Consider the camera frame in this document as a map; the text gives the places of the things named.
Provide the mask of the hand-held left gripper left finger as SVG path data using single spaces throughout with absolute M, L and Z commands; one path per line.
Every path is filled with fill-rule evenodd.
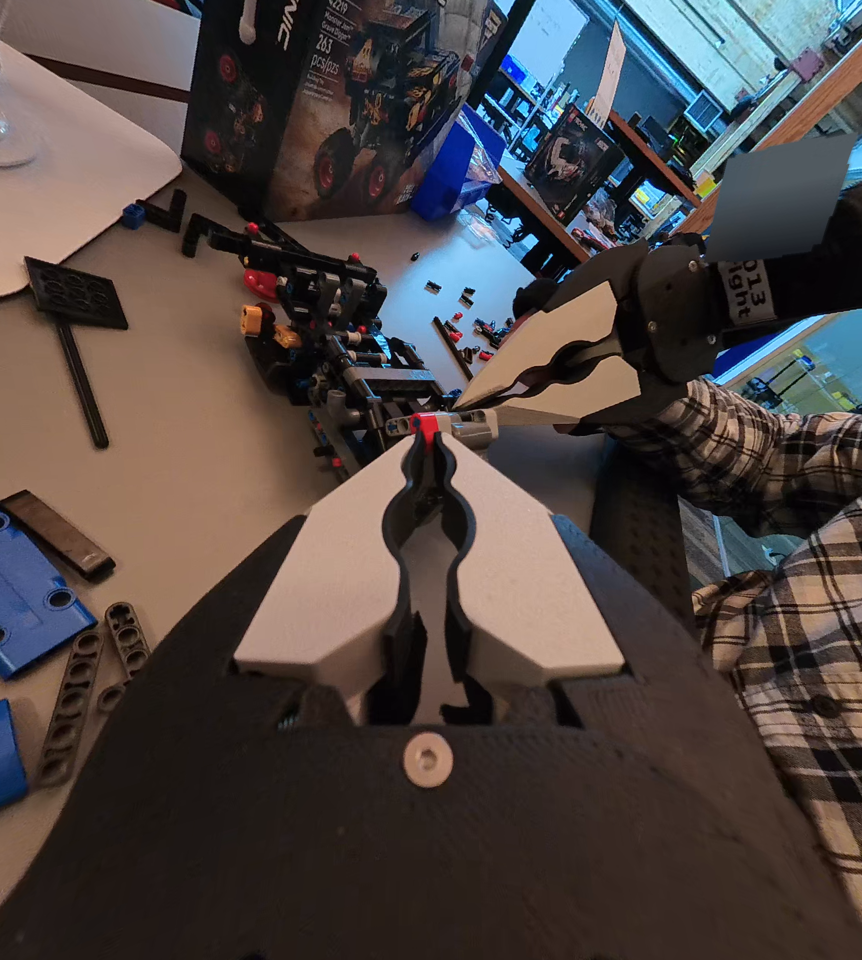
M 308 510 L 234 653 L 241 671 L 332 688 L 369 722 L 413 720 L 427 634 L 402 546 L 426 455 L 402 441 Z

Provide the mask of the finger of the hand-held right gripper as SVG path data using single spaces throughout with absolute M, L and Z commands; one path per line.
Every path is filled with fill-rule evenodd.
M 503 395 L 527 372 L 550 366 L 562 351 L 605 342 L 614 332 L 617 308 L 612 286 L 604 280 L 562 305 L 534 313 L 469 382 L 460 410 L 478 409 Z
M 497 426 L 574 426 L 583 418 L 640 396 L 638 371 L 606 356 L 574 382 L 549 382 L 537 392 L 495 396 Z

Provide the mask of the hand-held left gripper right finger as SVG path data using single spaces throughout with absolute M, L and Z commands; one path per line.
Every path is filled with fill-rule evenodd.
M 626 659 L 565 543 L 566 516 L 449 434 L 436 435 L 441 525 L 456 549 L 445 641 L 470 711 L 514 689 L 619 676 Z

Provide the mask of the toy brick vehicle chassis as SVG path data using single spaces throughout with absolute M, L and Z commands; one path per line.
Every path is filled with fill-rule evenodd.
M 269 389 L 308 409 L 314 454 L 339 483 L 409 436 L 412 416 L 456 411 L 461 389 L 444 390 L 412 343 L 383 331 L 388 291 L 357 254 L 317 254 L 265 220 L 239 233 L 194 213 L 185 258 L 201 241 L 277 275 L 277 302 L 245 305 L 241 332 Z

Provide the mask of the person's right forearm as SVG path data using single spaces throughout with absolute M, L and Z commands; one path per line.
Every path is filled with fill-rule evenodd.
M 862 414 L 776 414 L 700 378 L 655 417 L 606 431 L 750 535 L 842 522 L 841 538 L 862 544 Z

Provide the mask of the grey desk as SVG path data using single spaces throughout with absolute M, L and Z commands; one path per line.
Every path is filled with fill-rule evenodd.
M 504 321 L 531 275 L 469 214 L 424 222 L 412 214 L 299 222 L 284 230 L 320 254 L 358 253 L 389 294 L 380 317 L 411 342 L 448 391 L 463 377 L 432 328 L 474 287 L 471 316 Z M 129 330 L 76 330 L 110 437 L 95 450 L 63 354 L 30 295 L 0 299 L 0 499 L 28 489 L 115 560 L 85 605 L 101 617 L 115 601 L 135 606 L 149 645 L 292 516 L 334 488 L 312 453 L 307 413 L 271 393 L 240 334 L 245 293 L 238 261 L 205 244 L 184 258 L 180 238 L 153 226 L 114 226 L 70 260 L 112 279 Z M 502 431 L 489 460 L 556 514 L 587 530 L 605 441 L 552 428 Z M 443 638 L 443 574 L 453 556 L 435 523 L 406 544 L 414 606 L 429 632 L 417 724 L 439 721 L 442 703 L 464 705 Z M 38 763 L 67 653 L 0 680 L 22 762 Z M 36 789 L 0 811 L 0 904 L 52 829 L 70 784 Z

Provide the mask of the pile of small brick pieces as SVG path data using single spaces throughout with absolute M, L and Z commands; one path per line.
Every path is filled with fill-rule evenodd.
M 421 295 L 420 315 L 429 326 L 437 316 L 454 331 L 468 366 L 489 361 L 514 326 L 515 286 L 505 286 L 499 273 L 460 254 L 415 250 L 408 266 L 409 289 Z

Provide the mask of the black perforated panel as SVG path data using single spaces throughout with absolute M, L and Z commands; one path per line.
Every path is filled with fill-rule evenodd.
M 691 637 L 697 634 L 677 493 L 614 438 L 603 448 L 589 534 Z

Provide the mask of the toy set box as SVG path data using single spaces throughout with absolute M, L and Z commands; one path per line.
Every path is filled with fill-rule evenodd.
M 507 18 L 485 1 L 206 1 L 180 157 L 247 215 L 398 212 Z
M 621 146 L 570 104 L 544 136 L 524 178 L 566 227 L 625 159 Z

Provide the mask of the blue plastic container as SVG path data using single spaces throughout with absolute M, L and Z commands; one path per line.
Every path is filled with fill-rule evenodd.
M 464 104 L 410 210 L 430 222 L 485 198 L 490 187 L 501 182 L 499 168 L 506 146 L 504 138 Z

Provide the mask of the black angled beam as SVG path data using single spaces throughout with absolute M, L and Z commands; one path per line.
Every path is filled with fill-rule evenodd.
M 101 690 L 97 699 L 97 712 L 107 716 L 123 700 L 129 684 L 139 675 L 148 662 L 150 648 L 145 632 L 134 607 L 128 602 L 109 606 L 104 614 L 104 624 L 120 666 L 123 679 Z
M 83 631 L 71 642 L 34 774 L 37 789 L 64 786 L 74 773 L 101 663 L 103 641 L 103 631 L 95 627 Z

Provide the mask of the long black flat brick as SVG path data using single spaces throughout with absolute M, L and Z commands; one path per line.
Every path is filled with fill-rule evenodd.
M 29 490 L 0 499 L 0 509 L 84 581 L 100 582 L 116 570 L 115 560 L 101 546 Z

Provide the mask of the person's plaid shirt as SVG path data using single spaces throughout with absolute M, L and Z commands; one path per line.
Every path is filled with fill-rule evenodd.
M 862 496 L 779 569 L 693 603 L 702 646 L 862 922 Z

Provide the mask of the long blue panel brick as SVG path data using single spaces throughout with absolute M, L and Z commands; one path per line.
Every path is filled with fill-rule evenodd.
M 0 510 L 0 679 L 97 626 L 64 577 Z

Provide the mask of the black square plate brick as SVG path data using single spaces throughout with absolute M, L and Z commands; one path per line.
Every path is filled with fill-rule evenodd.
M 128 330 L 114 283 L 81 270 L 24 257 L 36 309 L 67 323 L 107 330 Z

